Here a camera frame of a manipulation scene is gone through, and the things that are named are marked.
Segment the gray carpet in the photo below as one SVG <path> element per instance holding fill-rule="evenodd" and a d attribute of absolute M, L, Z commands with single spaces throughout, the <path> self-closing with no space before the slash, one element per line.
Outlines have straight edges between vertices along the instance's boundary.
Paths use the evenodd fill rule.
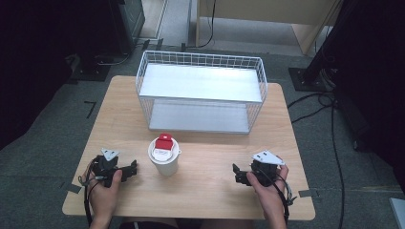
<path fill-rule="evenodd" d="M 180 50 L 164 48 L 173 52 Z M 310 58 L 188 51 L 262 57 L 268 82 L 282 85 L 287 104 L 308 94 L 295 92 L 288 68 L 305 68 Z M 141 54 L 137 48 L 126 62 L 112 66 L 105 82 L 65 84 L 28 132 L 0 152 L 0 228 L 86 228 L 84 217 L 62 213 L 67 192 L 63 187 L 75 174 L 111 78 L 118 74 L 135 75 Z M 92 104 L 84 101 L 96 102 L 89 118 Z M 291 107 L 289 114 L 292 120 L 320 107 L 313 97 Z M 342 190 L 331 140 L 331 108 L 294 123 L 293 129 L 309 188 L 316 194 L 313 197 L 316 217 L 311 221 L 292 220 L 288 227 L 337 228 Z M 343 228 L 396 228 L 389 198 L 405 197 L 391 167 L 373 153 L 358 153 L 352 149 L 351 131 L 339 110 L 334 111 L 334 134 L 345 183 Z M 119 221 L 120 218 L 114 218 L 111 228 L 117 228 Z M 256 227 L 266 228 L 266 224 L 257 220 Z"/>

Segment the human hand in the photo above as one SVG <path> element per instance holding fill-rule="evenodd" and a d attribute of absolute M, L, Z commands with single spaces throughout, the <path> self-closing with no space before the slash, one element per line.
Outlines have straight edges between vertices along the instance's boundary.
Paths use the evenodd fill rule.
<path fill-rule="evenodd" d="M 288 175 L 287 165 L 281 165 L 280 169 L 277 169 L 277 174 L 283 180 L 286 180 Z M 283 202 L 276 188 L 273 185 L 268 187 L 263 186 L 251 172 L 248 172 L 246 176 L 256 191 L 270 228 L 287 228 L 284 220 Z M 284 193 L 286 184 L 281 179 L 276 180 L 274 183 Z"/>
<path fill-rule="evenodd" d="M 104 187 L 103 183 L 95 180 L 94 177 L 95 175 L 91 172 L 87 195 L 89 195 L 94 218 L 90 228 L 108 228 L 117 207 L 118 189 L 121 183 L 122 171 L 117 170 L 114 173 L 110 188 Z"/>

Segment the white cup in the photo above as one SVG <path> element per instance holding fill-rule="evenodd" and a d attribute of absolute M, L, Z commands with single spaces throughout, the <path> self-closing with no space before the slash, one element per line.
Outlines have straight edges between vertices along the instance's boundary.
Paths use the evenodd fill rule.
<path fill-rule="evenodd" d="M 164 154 L 163 156 L 160 154 L 156 154 L 155 150 L 155 142 L 158 139 L 155 138 L 150 144 L 148 148 L 148 155 L 152 162 L 155 164 L 156 168 L 158 169 L 159 173 L 164 176 L 172 176 L 174 175 L 178 169 L 178 159 L 179 155 L 181 154 L 181 150 L 179 148 L 179 143 L 172 138 L 173 147 L 169 154 Z"/>

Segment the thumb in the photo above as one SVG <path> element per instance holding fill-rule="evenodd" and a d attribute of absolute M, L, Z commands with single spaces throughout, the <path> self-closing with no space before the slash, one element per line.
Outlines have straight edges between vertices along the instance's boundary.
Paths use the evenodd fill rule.
<path fill-rule="evenodd" d="M 119 184 L 121 183 L 121 178 L 122 178 L 122 170 L 116 170 L 113 176 L 113 182 L 111 183 L 110 189 L 118 191 Z"/>

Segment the white wire basket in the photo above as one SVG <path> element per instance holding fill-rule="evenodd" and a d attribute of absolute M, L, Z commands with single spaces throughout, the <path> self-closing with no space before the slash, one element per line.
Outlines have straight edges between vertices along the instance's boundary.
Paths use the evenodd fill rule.
<path fill-rule="evenodd" d="M 136 88 L 150 130 L 248 134 L 266 100 L 259 57 L 146 51 Z"/>

